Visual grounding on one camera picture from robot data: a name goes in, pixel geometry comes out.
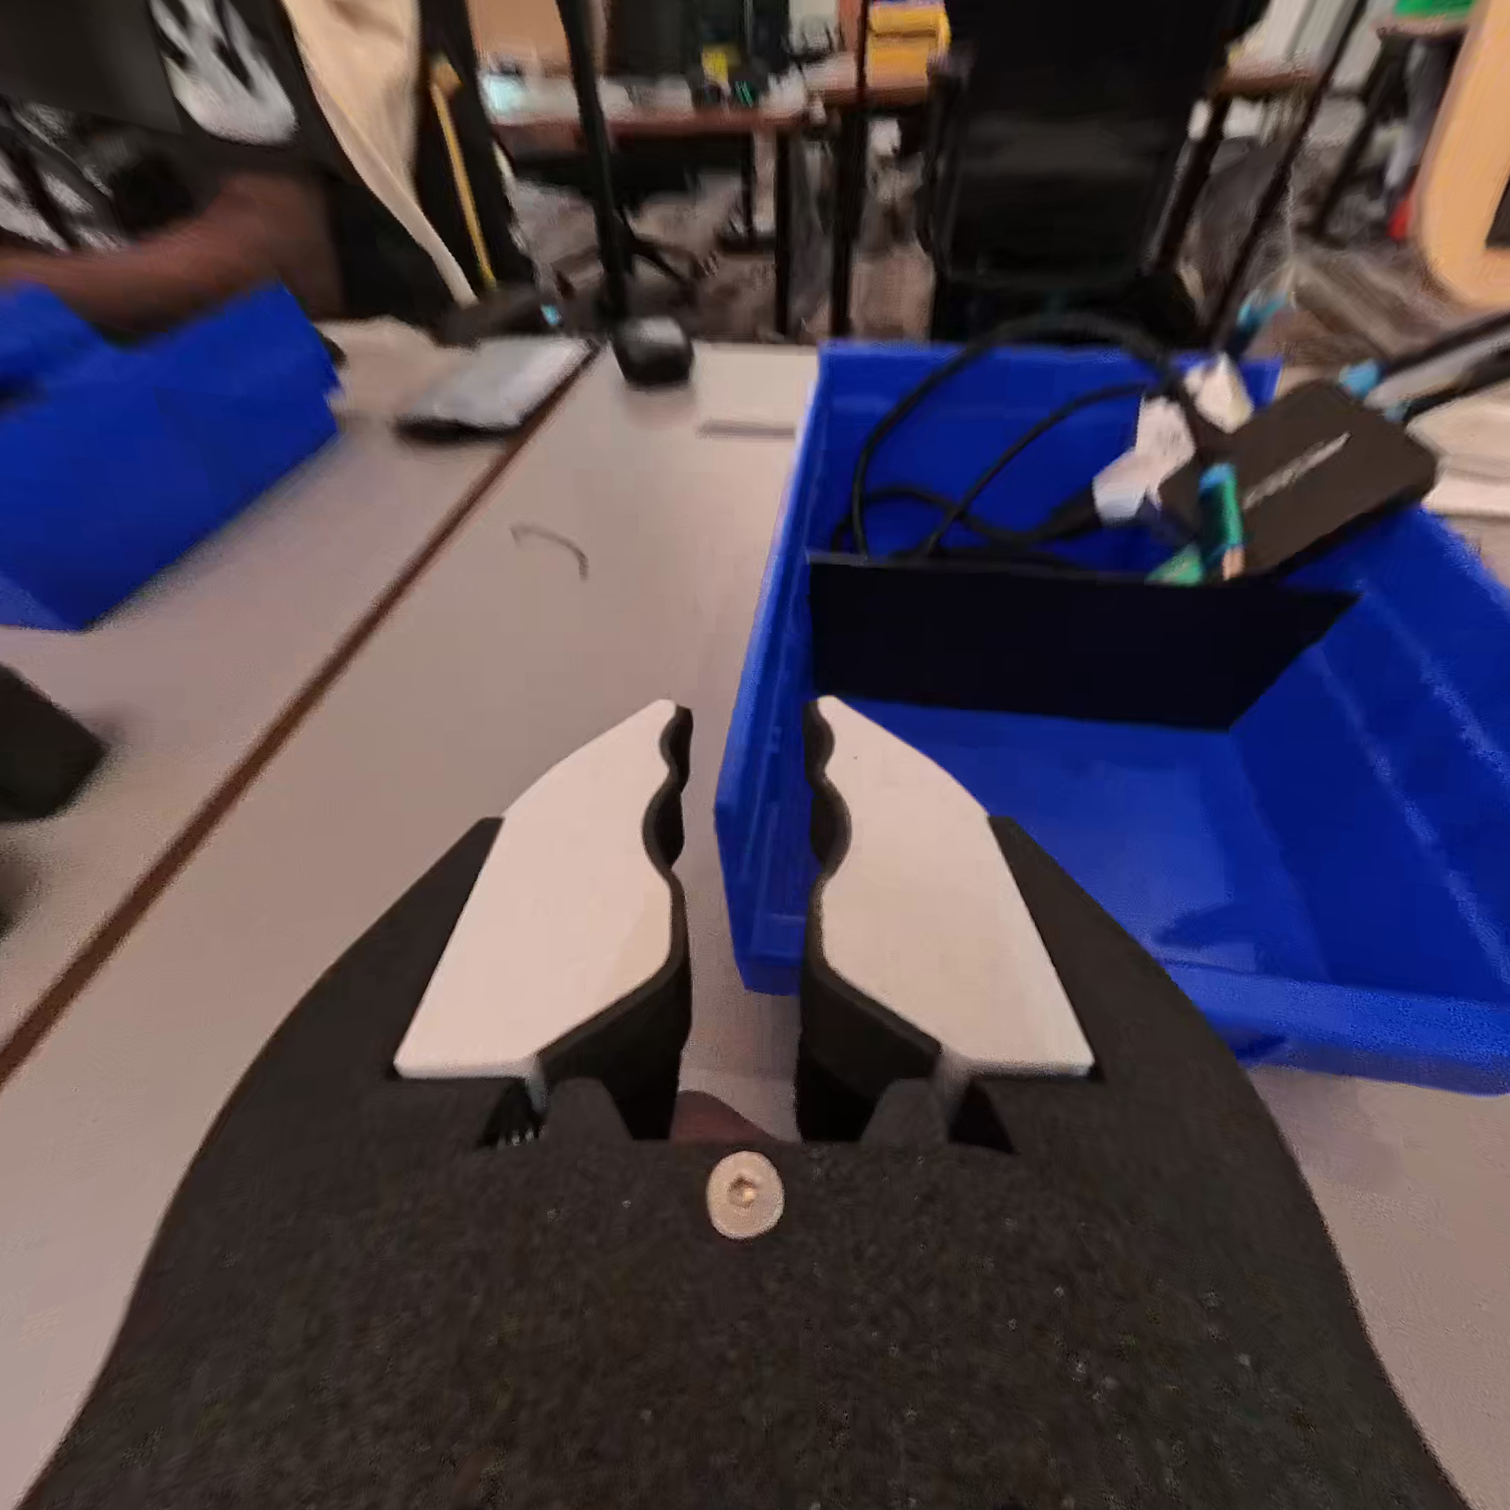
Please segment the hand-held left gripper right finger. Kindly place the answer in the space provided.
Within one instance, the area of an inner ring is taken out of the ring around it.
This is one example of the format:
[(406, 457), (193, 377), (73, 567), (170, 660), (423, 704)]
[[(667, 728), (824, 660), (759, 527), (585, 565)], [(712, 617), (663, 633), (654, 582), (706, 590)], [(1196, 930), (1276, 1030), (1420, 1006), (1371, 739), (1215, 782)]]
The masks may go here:
[(917, 1088), (944, 1131), (984, 1085), (1092, 1085), (1095, 1051), (986, 805), (848, 701), (803, 708), (816, 877), (797, 1128), (856, 1143)]

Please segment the wood framed dark panel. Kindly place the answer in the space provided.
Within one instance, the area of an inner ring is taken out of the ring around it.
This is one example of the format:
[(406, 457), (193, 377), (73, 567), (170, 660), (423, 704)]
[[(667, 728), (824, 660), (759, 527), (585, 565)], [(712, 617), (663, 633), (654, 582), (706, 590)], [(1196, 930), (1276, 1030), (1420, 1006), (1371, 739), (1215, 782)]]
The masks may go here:
[(1413, 243), (1452, 297), (1508, 305), (1508, 250), (1492, 232), (1508, 183), (1508, 3), (1481, 1), (1444, 91), (1414, 186)]

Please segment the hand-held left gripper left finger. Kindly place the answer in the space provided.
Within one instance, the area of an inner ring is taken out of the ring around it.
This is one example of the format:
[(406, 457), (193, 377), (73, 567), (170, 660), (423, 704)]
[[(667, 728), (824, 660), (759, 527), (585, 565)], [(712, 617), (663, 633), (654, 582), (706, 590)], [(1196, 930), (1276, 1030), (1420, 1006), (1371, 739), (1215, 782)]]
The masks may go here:
[(392, 1058), (412, 1083), (497, 1080), (539, 1120), (577, 1079), (669, 1137), (691, 1027), (684, 788), (693, 716), (653, 700), (501, 814)]

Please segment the black office chair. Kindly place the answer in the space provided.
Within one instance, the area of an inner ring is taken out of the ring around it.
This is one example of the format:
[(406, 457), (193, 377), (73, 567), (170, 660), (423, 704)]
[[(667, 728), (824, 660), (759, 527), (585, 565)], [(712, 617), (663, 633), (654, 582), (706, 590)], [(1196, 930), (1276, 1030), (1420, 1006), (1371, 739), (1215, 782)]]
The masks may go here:
[(949, 1), (917, 192), (930, 338), (1092, 313), (1191, 347), (1193, 297), (1153, 243), (1191, 116), (1265, 9)]

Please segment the wooden background table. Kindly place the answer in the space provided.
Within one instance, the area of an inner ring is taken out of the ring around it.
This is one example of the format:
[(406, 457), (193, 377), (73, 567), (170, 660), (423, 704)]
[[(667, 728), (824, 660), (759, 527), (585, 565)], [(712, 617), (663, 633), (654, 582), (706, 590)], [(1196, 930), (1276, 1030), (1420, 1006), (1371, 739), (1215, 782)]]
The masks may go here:
[[(890, 69), (878, 64), (876, 50), (865, 56), (865, 67), (852, 57), (847, 64), (844, 84), (824, 83), (812, 84), (807, 74), (792, 78), (790, 91), (778, 84), (765, 91), (755, 104), (735, 104), (725, 91), (712, 104), (703, 101), (696, 88), (681, 77), (665, 81), (646, 81), (641, 88), (626, 88), (623, 107), (613, 106), (613, 81), (599, 81), (601, 104), (608, 121), (611, 144), (619, 158), (614, 166), (614, 184), (630, 188), (631, 160), (653, 163), (681, 163), (696, 169), (718, 173), (727, 162), (745, 166), (753, 160), (752, 140), (768, 139), (772, 142), (772, 308), (771, 333), (776, 340), (788, 340), (803, 315), (797, 310), (799, 273), (797, 273), (797, 203), (801, 194), (797, 167), (803, 163), (803, 142), (816, 132), (809, 120), (814, 107), (823, 107), (827, 116), (835, 116), (835, 131), (823, 128), (823, 136), (837, 142), (835, 167), (835, 200), (832, 200), (832, 235), (831, 264), (819, 267), (816, 276), (816, 294), (827, 300), (828, 335), (844, 338), (853, 332), (853, 281), (856, 273), (847, 264), (852, 254), (865, 200), (865, 140), (867, 121), (873, 116), (894, 116), (912, 106), (922, 107), (922, 178), (926, 167), (927, 117), (934, 96), (934, 78), (944, 70), (949, 52), (936, 57), (927, 73), (919, 73), (917, 83), (898, 84), (890, 78)], [(1206, 101), (1212, 109), (1212, 121), (1222, 123), (1224, 109), (1236, 100), (1264, 98), (1268, 91), (1253, 84), (1253, 74), (1242, 67), (1224, 69), (1224, 77), (1210, 84)], [(915, 235), (917, 235), (917, 192), (915, 188)]]

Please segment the black bin divider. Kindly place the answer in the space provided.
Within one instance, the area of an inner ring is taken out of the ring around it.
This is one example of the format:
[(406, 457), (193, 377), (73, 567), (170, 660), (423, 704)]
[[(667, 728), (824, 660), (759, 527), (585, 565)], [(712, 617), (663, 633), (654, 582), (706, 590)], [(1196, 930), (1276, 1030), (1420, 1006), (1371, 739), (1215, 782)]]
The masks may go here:
[(1271, 580), (812, 554), (809, 666), (844, 700), (1227, 731), (1354, 602)]

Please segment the black flat device box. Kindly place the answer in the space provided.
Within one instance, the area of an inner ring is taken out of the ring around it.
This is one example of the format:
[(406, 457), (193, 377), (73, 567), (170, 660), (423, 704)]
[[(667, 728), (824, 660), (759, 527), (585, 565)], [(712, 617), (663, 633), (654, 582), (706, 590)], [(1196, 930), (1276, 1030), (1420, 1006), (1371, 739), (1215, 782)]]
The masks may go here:
[(1227, 459), (1184, 464), (1160, 490), (1172, 553), (1148, 584), (1194, 588), (1283, 576), (1438, 482), (1438, 453), (1331, 382), (1295, 387), (1227, 435)]

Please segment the blue plastic bin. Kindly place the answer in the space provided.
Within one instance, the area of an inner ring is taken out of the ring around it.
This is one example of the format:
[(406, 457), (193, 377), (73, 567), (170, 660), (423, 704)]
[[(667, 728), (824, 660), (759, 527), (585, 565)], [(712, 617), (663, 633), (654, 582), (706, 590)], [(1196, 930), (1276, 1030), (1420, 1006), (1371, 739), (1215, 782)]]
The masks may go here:
[(2, 338), (4, 627), (85, 632), (337, 436), (284, 285), (128, 346), (20, 285)]
[[(807, 562), (856, 462), (949, 350), (819, 351), (716, 782), (730, 944), (752, 990), (803, 952)], [(872, 558), (927, 529), (872, 515)], [(1145, 576), (1160, 541), (1068, 547)], [(848, 700), (1016, 823), (1196, 1003), (1241, 1061), (1505, 1095), (1505, 588), (1417, 505), (1282, 580), (1354, 607), (1227, 731)]]

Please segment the grey flat device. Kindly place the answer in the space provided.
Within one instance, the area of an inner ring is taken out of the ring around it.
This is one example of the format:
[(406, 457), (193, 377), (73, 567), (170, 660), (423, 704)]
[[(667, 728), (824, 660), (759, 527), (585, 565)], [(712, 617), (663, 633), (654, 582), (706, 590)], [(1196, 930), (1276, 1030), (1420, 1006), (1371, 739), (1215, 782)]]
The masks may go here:
[(424, 440), (495, 439), (516, 432), (585, 367), (599, 346), (574, 335), (490, 338), (412, 399), (394, 426)]

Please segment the black stand pole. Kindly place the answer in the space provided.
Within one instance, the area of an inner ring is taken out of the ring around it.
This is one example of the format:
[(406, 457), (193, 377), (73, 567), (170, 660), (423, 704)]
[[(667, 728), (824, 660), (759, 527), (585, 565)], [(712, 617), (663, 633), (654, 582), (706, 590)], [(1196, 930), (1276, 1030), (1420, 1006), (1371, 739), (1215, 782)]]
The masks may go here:
[(614, 184), (619, 158), (611, 144), (608, 121), (601, 104), (587, 6), (582, 1), (556, 1), (555, 9), (565, 36), (577, 106), (577, 139), (585, 167), (587, 203), (595, 216), (601, 267), (599, 308), (613, 323), (637, 313), (637, 302), (630, 292), (635, 263), (648, 264), (669, 281), (672, 305), (691, 306), (700, 281), (709, 276), (706, 259), (687, 249), (672, 249), (669, 243), (658, 243), (635, 232), (631, 214), (654, 197), (696, 197), (701, 188), (700, 173), (672, 162), (661, 163), (654, 160), (653, 163), (640, 163), (631, 160), (630, 188), (621, 191)]

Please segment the silver hdmi adapter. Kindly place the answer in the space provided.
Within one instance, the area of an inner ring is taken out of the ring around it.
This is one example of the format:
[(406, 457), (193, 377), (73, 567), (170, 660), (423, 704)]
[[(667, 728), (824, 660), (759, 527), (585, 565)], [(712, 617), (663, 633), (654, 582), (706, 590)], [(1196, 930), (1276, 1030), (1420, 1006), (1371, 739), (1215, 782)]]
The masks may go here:
[[(1016, 462), (1039, 442), (1059, 439), (1086, 415), (1132, 399), (1138, 403), (1138, 415), (1130, 447), (1106, 462), (1042, 518), (1026, 526), (1011, 526), (979, 509), (979, 504), (1003, 480), (1008, 480)], [(835, 527), (832, 538), (847, 541), (858, 554), (869, 557), (872, 515), (912, 508), (927, 513), (930, 524), (919, 538), (890, 547), (889, 554), (894, 558), (982, 554), (1013, 563), (1043, 563), (1050, 569), (1066, 567), (1066, 558), (1056, 549), (1104, 529), (1132, 526), (1145, 513), (1157, 513), (1162, 487), (1184, 464), (1196, 462), (1196, 476), (1226, 464), (1227, 435), (1227, 429), (1215, 423), (1191, 392), (1184, 393), (1184, 399), (1176, 399), (1168, 392), (1156, 393), (1134, 382), (1098, 387), (1066, 399), (1021, 429), (975, 480), (960, 492), (949, 495), (917, 480), (873, 482), (872, 456), (882, 440), (878, 432), (856, 464), (848, 518)]]

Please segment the black loose thread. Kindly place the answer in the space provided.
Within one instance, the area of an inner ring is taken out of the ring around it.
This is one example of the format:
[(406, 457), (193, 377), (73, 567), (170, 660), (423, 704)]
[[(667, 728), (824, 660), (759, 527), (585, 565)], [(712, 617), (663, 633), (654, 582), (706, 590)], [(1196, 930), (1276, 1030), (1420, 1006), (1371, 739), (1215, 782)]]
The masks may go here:
[(518, 549), (555, 549), (571, 558), (579, 582), (590, 580), (590, 557), (574, 538), (532, 522), (516, 522), (509, 536)]

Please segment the small black case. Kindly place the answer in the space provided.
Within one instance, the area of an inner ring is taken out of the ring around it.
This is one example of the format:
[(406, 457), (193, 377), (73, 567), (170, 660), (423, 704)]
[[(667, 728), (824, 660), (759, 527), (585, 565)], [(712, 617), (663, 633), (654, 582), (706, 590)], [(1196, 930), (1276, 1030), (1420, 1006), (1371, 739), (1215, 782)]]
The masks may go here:
[(630, 387), (657, 392), (690, 382), (693, 342), (669, 315), (623, 319), (611, 333), (611, 347)]

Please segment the another person's forearm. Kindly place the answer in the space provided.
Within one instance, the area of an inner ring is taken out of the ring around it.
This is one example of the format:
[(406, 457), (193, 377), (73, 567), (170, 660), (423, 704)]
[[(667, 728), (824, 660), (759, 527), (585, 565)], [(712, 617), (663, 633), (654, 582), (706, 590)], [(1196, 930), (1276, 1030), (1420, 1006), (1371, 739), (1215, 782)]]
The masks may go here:
[(114, 332), (172, 330), (240, 294), (281, 284), (323, 321), (345, 310), (327, 197), (309, 176), (227, 176), (209, 206), (118, 249), (4, 250), (2, 284), (45, 287)]

